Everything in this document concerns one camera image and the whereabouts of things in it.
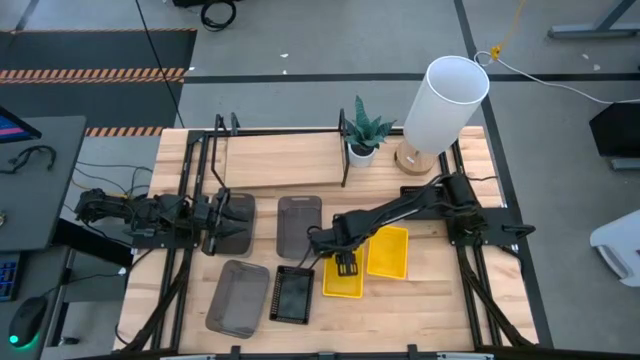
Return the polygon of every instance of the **white chair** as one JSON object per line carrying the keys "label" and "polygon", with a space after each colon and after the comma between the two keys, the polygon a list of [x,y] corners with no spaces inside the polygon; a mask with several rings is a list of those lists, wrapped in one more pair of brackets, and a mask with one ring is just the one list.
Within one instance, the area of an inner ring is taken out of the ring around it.
{"label": "white chair", "polygon": [[591,246],[600,252],[621,283],[640,286],[640,210],[594,230]]}

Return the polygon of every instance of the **potted plant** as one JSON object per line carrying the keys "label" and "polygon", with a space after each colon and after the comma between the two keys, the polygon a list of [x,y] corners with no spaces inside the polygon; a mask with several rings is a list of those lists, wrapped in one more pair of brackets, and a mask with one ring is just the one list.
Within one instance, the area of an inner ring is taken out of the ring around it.
{"label": "potted plant", "polygon": [[382,117],[369,120],[364,111],[364,104],[356,96],[356,120],[347,121],[347,143],[349,143],[349,163],[355,167],[367,167],[373,162],[373,156],[380,148],[380,143],[391,132],[396,122],[380,123]]}

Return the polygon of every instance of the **yellow cable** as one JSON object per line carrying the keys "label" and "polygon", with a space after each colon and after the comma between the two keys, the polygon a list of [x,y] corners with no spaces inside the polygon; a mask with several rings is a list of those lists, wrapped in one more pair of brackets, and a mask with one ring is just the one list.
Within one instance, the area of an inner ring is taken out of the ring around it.
{"label": "yellow cable", "polygon": [[[90,187],[86,187],[86,186],[78,184],[75,180],[73,180],[73,178],[71,178],[71,183],[73,185],[79,187],[82,190],[92,190],[92,188],[90,188]],[[116,194],[116,193],[108,193],[108,192],[105,192],[105,194],[107,194],[109,196],[120,197],[120,198],[123,198],[123,199],[127,199],[128,198],[128,196],[124,195],[124,194]]]}
{"label": "yellow cable", "polygon": [[524,4],[526,4],[526,2],[527,0],[520,0],[520,5],[518,5],[516,14],[513,17],[513,23],[511,24],[511,29],[509,29],[509,32],[507,33],[507,35],[505,35],[504,39],[502,39],[502,41],[498,45],[491,48],[491,58],[494,61],[498,60],[498,58],[500,57],[500,53],[502,52],[502,48],[507,45],[507,43],[511,39],[511,36],[513,35],[516,28],[518,27],[518,20],[520,19],[520,14],[522,14],[522,8],[524,7]]}

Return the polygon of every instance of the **lamp base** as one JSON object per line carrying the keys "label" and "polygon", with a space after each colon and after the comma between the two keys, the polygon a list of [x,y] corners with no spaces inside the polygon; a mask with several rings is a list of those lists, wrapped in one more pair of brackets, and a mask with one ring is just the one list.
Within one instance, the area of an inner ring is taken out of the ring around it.
{"label": "lamp base", "polygon": [[416,150],[405,139],[394,155],[396,165],[408,175],[424,175],[436,163],[437,155],[426,154]]}

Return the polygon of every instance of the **white pot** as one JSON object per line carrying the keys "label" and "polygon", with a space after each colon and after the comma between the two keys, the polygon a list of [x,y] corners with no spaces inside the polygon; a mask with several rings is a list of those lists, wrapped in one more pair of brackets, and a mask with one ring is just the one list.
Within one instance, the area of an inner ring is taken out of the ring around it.
{"label": "white pot", "polygon": [[378,152],[378,149],[373,149],[373,152],[367,156],[360,156],[353,152],[351,144],[349,144],[349,163],[354,167],[369,167],[373,163],[373,157]]}

